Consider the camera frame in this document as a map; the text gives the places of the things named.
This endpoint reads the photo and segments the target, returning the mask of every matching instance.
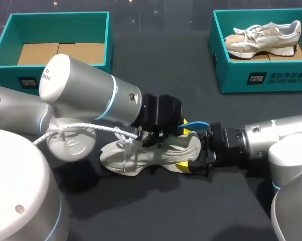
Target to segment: table surface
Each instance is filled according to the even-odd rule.
[[[302,93],[222,95],[206,32],[213,9],[302,7],[302,0],[56,2],[0,0],[0,33],[9,13],[111,11],[113,74],[143,93],[179,98],[189,121],[241,127],[302,114]],[[41,146],[69,203],[68,241],[276,240],[266,163],[217,168],[210,178],[162,168],[122,177],[100,169],[99,150],[116,138],[97,134],[88,160],[73,164],[62,164]]]
[[[189,121],[241,127],[302,114],[302,93],[222,95],[206,32],[118,34],[114,42],[114,75],[143,93],[179,98]],[[162,168],[122,177],[99,170],[98,150],[115,137],[98,133],[98,139],[89,161],[59,167],[70,182],[62,188],[72,211],[70,241],[276,240],[265,163],[216,168],[210,178]]]

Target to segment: blue gripper pad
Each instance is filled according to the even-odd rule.
[[[204,130],[209,127],[209,124],[206,122],[188,122],[186,124],[182,124],[179,128],[185,128],[192,132]]]

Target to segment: white sneaker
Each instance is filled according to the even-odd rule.
[[[301,35],[300,21],[277,25],[254,25],[246,30],[233,29],[235,34],[225,38],[227,51],[232,57],[251,59],[259,52],[280,56],[293,56]]]
[[[118,134],[116,136],[119,141],[101,149],[100,161],[110,171],[125,176],[136,176],[151,165],[160,165],[172,172],[188,172],[176,163],[196,160],[201,150],[201,142],[195,132],[170,136],[164,141],[163,148],[157,145],[145,148],[142,147],[142,141],[125,139]]]

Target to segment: shoe sole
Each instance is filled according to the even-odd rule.
[[[268,53],[271,53],[271,54],[277,55],[277,56],[292,57],[296,52],[296,45],[292,46],[292,47],[284,47],[284,48],[272,48],[272,47],[263,48],[263,49],[260,49],[258,51],[249,52],[249,53],[239,53],[239,52],[228,50],[228,53],[232,57],[236,57],[236,58],[239,58],[239,59],[251,59],[253,56],[255,56],[256,54],[261,53],[261,52],[268,52]]]
[[[144,168],[149,167],[149,166],[145,166],[145,167],[140,167],[140,168],[134,168],[134,169],[130,169],[130,168],[126,168],[125,172],[123,171],[123,169],[117,169],[117,168],[113,168],[113,167],[107,167],[104,166],[106,169],[110,170],[111,172],[123,175],[123,176],[130,176],[130,177],[134,177],[137,174],[139,174]],[[177,168],[176,164],[167,164],[162,166],[164,168],[166,168],[168,171],[171,172],[180,172],[180,173],[190,173],[190,172],[186,172],[186,171],[182,171],[179,168]]]

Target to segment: white cable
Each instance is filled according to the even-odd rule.
[[[65,131],[74,131],[74,130],[70,130],[70,129],[75,129],[75,128],[91,128],[91,129],[95,129],[95,130],[113,132],[115,134],[119,134],[119,135],[123,135],[123,136],[129,137],[129,138],[137,139],[137,135],[132,134],[130,132],[122,131],[119,128],[111,128],[111,127],[99,126],[99,125],[88,124],[88,123],[73,123],[73,124],[67,124],[67,125],[60,126],[54,130],[48,129],[49,132],[45,133],[40,138],[35,140],[33,142],[33,144],[35,146],[37,146],[39,143],[43,142],[44,140],[46,140],[48,137],[50,137],[53,134],[62,133]]]

